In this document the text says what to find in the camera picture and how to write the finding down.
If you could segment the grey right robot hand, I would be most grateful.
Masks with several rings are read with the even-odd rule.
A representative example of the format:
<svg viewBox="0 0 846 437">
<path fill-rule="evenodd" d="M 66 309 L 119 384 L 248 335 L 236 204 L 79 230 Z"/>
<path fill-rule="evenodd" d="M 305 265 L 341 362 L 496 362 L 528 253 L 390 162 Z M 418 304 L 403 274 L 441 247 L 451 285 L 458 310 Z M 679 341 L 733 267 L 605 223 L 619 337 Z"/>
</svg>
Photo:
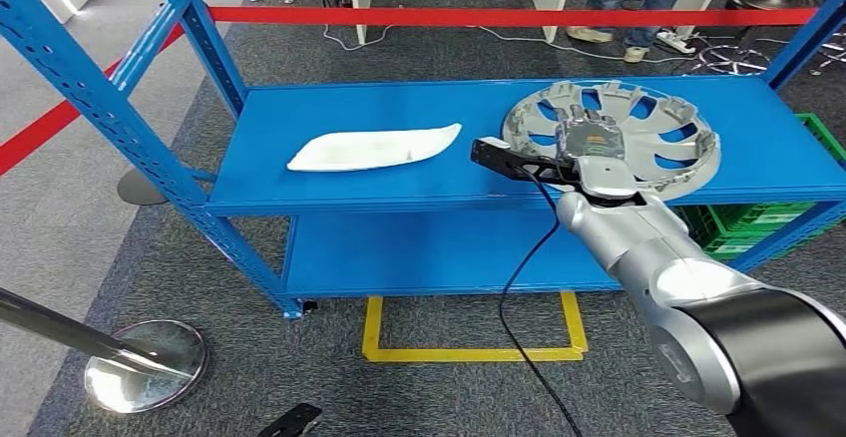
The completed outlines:
<svg viewBox="0 0 846 437">
<path fill-rule="evenodd" d="M 598 156 L 623 160 L 625 143 L 622 130 L 610 116 L 573 104 L 556 108 L 556 156 L 575 159 Z"/>
</svg>

